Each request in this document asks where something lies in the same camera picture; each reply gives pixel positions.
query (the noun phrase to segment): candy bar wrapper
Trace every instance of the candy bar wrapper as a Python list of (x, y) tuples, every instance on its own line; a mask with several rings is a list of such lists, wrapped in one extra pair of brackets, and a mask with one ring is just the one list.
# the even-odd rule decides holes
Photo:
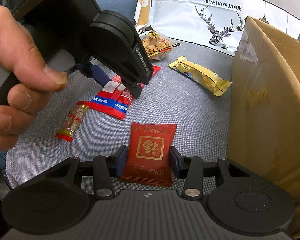
[(89, 102), (79, 101), (77, 105), (71, 109), (70, 113), (64, 120), (61, 129), (58, 130), (54, 137), (71, 142), (75, 131), (79, 128), (88, 110)]
[(211, 70), (187, 61), (186, 57), (179, 57), (175, 62), (169, 64), (169, 67), (192, 80), (196, 81), (206, 89), (210, 90), (215, 96), (220, 97), (229, 88), (232, 82), (224, 80)]
[(172, 49), (167, 48), (177, 43), (172, 42), (167, 36), (152, 30), (142, 39), (142, 44), (146, 49), (149, 59), (162, 60), (172, 51)]
[(131, 124), (126, 168), (119, 178), (155, 186), (172, 186), (169, 148), (176, 124)]
[[(153, 66), (152, 76), (154, 76), (161, 67)], [(121, 78), (115, 75), (104, 88), (91, 100), (89, 106), (94, 110), (112, 115), (120, 120), (126, 116), (128, 107), (131, 105), (134, 97), (129, 90), (121, 83)]]

